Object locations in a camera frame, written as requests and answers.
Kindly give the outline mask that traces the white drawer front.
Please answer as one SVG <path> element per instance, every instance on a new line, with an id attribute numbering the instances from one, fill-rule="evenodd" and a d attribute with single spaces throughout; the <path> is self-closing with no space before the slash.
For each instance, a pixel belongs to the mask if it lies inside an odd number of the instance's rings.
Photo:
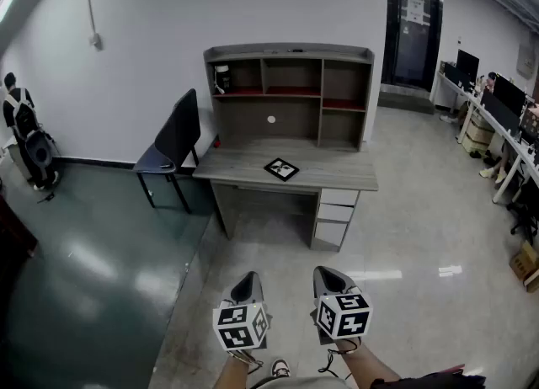
<path id="1" fill-rule="evenodd" d="M 327 205 L 355 206 L 358 190 L 349 189 L 322 189 L 320 203 Z"/>
<path id="2" fill-rule="evenodd" d="M 318 221 L 315 230 L 315 238 L 317 240 L 325 241 L 337 247 L 340 247 L 343 242 L 347 227 L 347 223 Z"/>
<path id="3" fill-rule="evenodd" d="M 318 219 L 349 222 L 353 212 L 353 206 L 320 204 L 318 208 Z"/>

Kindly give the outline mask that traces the white paper notice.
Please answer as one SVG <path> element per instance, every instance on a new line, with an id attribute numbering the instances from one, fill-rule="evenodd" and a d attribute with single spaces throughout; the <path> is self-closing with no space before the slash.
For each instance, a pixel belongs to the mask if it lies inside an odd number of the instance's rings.
<path id="1" fill-rule="evenodd" d="M 401 19 L 409 22 L 430 26 L 430 14 L 424 11 L 424 0 L 404 0 L 405 5 L 400 8 Z"/>

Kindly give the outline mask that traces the long white office desk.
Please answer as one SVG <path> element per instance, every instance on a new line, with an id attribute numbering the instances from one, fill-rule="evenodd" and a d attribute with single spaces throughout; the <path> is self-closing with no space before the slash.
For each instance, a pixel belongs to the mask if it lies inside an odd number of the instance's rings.
<path id="1" fill-rule="evenodd" d="M 501 135 L 505 139 L 505 143 L 507 143 L 510 147 L 513 148 L 513 151 L 516 153 L 516 159 L 513 162 L 512 166 L 510 167 L 509 172 L 507 173 L 507 178 L 504 180 L 504 182 L 499 186 L 498 191 L 495 193 L 494 197 L 492 198 L 492 201 L 497 204 L 504 194 L 505 190 L 509 186 L 511 180 L 515 176 L 515 173 L 517 172 L 518 168 L 521 165 L 524 165 L 524 183 L 526 183 L 529 179 L 532 179 L 536 185 L 539 187 L 539 158 L 536 158 L 536 156 L 539 156 L 539 153 L 533 151 L 532 153 L 529 153 L 528 151 L 531 149 L 531 146 L 526 145 L 524 142 L 520 142 L 519 139 L 516 136 L 511 136 L 508 131 L 506 131 L 495 119 L 494 117 L 480 104 L 481 99 L 473 97 L 470 93 L 466 93 L 461 88 L 457 87 L 454 83 L 452 83 L 450 80 L 448 80 L 445 75 L 441 72 L 437 72 L 435 74 L 435 84 L 434 89 L 431 92 L 430 101 L 432 103 L 435 102 L 440 85 L 444 83 L 447 87 L 449 87 L 456 95 L 464 96 L 468 102 L 468 112 L 466 119 L 464 120 L 464 124 L 462 126 L 462 129 L 460 133 L 457 135 L 457 142 L 459 145 L 462 144 L 462 139 L 464 137 L 464 134 L 466 133 L 467 126 L 470 122 L 470 119 L 472 118 L 472 115 L 474 112 L 478 112 L 494 129 L 496 133 Z"/>

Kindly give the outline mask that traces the cardboard box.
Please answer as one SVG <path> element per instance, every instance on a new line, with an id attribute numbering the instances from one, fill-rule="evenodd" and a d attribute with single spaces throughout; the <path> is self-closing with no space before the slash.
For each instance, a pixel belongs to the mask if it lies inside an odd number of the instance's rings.
<path id="1" fill-rule="evenodd" d="M 524 241 L 520 251 L 510 260 L 510 267 L 528 293 L 539 290 L 539 253 Z"/>

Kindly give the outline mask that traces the grey wooden desk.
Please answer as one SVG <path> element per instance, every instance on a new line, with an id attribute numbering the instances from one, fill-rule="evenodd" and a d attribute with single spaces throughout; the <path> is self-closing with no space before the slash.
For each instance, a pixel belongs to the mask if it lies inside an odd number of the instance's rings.
<path id="1" fill-rule="evenodd" d="M 277 179 L 264 170 L 276 158 L 299 172 L 286 182 Z M 329 221 L 318 219 L 322 189 L 358 190 L 353 215 L 360 194 L 378 189 L 368 153 L 318 147 L 311 140 L 291 138 L 229 141 L 208 150 L 194 176 L 210 182 L 227 239 L 234 238 L 241 216 L 283 216 L 297 223 L 298 234 L 310 249 L 331 252 L 342 248 L 352 217 L 349 222 L 331 221 L 348 224 L 340 247 L 317 240 L 317 222 Z"/>

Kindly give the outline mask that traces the black water bottle white lid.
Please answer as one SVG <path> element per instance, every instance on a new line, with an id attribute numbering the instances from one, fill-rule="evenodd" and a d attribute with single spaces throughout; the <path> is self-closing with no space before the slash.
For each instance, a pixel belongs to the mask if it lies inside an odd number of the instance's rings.
<path id="1" fill-rule="evenodd" d="M 232 90 L 232 74 L 228 65 L 214 66 L 214 88 L 220 95 Z"/>

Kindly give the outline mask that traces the grey wall panel box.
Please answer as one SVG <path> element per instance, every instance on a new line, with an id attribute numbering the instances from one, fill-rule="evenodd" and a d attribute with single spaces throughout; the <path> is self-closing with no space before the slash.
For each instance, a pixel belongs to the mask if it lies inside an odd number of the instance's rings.
<path id="1" fill-rule="evenodd" d="M 530 80 L 533 76 L 535 65 L 536 53 L 534 40 L 529 44 L 520 44 L 516 62 L 517 73 L 526 80 Z"/>

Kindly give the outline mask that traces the person's right forearm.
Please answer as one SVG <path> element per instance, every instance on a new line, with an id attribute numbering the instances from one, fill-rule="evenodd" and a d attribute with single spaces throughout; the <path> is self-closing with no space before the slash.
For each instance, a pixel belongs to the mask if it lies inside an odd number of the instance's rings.
<path id="1" fill-rule="evenodd" d="M 376 379 L 398 381 L 400 376 L 379 360 L 359 338 L 337 339 L 334 341 L 348 366 L 358 389 L 370 389 Z"/>

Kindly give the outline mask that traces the white and black sneaker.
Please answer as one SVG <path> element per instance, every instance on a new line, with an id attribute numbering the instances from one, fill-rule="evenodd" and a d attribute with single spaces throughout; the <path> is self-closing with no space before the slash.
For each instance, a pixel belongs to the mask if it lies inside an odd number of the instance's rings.
<path id="1" fill-rule="evenodd" d="M 290 377 L 290 366 L 282 358 L 275 359 L 270 367 L 270 376 L 272 378 Z"/>

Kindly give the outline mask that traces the black computer monitor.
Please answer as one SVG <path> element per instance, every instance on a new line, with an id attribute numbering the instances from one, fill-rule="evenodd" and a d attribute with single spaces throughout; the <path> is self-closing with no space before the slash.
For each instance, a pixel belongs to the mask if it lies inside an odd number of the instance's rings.
<path id="1" fill-rule="evenodd" d="M 457 87 L 469 92 L 475 85 L 477 70 L 466 65 L 454 65 L 446 62 L 444 65 L 444 75 L 448 80 L 457 85 Z"/>
<path id="2" fill-rule="evenodd" d="M 511 136 L 516 136 L 519 133 L 520 117 L 487 89 L 483 92 L 480 104 Z"/>
<path id="3" fill-rule="evenodd" d="M 478 75 L 479 59 L 474 55 L 458 50 L 456 59 L 456 69 L 466 74 L 471 82 L 475 82 Z"/>
<path id="4" fill-rule="evenodd" d="M 521 111 L 526 102 L 525 93 L 501 75 L 496 76 L 494 97 L 511 109 Z"/>

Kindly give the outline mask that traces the black framed picture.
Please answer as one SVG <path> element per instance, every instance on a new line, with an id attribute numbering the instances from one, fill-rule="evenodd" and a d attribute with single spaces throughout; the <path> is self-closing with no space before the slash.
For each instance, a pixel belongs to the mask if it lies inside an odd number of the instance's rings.
<path id="1" fill-rule="evenodd" d="M 281 158 L 276 158 L 265 165 L 264 170 L 283 182 L 293 178 L 299 172 L 299 168 Z"/>

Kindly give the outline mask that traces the person's left forearm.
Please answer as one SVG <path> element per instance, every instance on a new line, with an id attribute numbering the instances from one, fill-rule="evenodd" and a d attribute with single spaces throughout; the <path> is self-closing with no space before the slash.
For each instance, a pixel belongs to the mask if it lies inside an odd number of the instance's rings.
<path id="1" fill-rule="evenodd" d="M 252 358 L 250 350 L 230 352 L 213 389 L 246 389 Z"/>

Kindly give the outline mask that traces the black office chair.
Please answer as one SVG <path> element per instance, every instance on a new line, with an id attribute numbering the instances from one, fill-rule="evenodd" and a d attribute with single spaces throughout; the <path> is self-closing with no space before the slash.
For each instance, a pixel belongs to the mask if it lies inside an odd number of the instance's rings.
<path id="1" fill-rule="evenodd" d="M 539 187 L 533 180 L 522 184 L 520 195 L 515 202 L 510 202 L 506 209 L 516 214 L 516 224 L 510 228 L 510 234 L 515 235 L 519 228 L 523 229 L 526 241 L 534 246 L 534 240 L 539 234 Z"/>

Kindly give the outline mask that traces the black double door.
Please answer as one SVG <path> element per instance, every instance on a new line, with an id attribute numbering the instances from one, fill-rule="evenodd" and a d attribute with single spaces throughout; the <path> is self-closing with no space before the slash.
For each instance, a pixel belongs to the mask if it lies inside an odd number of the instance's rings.
<path id="1" fill-rule="evenodd" d="M 404 5 L 404 0 L 387 0 L 382 82 L 430 91 L 439 53 L 443 0 L 424 0 L 430 26 L 402 20 L 400 8 Z"/>

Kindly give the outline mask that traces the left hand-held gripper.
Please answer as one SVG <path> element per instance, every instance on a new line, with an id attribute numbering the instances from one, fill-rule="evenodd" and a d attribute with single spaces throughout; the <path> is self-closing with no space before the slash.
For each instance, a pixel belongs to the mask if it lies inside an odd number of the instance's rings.
<path id="1" fill-rule="evenodd" d="M 259 274 L 249 271 L 232 287 L 232 300 L 263 300 Z M 234 304 L 222 301 L 212 312 L 214 333 L 225 351 L 265 349 L 270 318 L 263 302 Z"/>

